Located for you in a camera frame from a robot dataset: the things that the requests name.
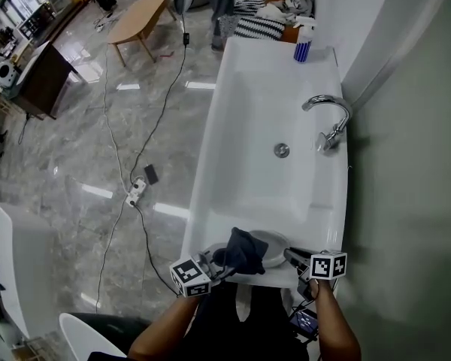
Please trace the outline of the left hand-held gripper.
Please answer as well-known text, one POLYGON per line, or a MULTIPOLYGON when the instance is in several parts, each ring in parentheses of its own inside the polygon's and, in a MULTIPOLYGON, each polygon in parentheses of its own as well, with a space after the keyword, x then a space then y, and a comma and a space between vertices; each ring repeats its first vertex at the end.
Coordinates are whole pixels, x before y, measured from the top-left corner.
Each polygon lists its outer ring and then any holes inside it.
POLYGON ((210 294, 212 288, 233 274, 233 268, 213 259, 215 250, 184 256, 170 265, 172 281, 186 298, 210 294))

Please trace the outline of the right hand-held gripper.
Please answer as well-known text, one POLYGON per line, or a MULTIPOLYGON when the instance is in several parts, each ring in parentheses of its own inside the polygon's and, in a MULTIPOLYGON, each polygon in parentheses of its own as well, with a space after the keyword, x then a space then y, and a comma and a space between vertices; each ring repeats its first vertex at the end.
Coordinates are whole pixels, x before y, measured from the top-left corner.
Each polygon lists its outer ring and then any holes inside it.
POLYGON ((283 251, 286 261, 298 273, 298 293, 306 302, 312 302, 311 280, 335 281, 342 278, 347 271, 347 254, 327 252, 311 254, 297 247, 289 247, 283 251))

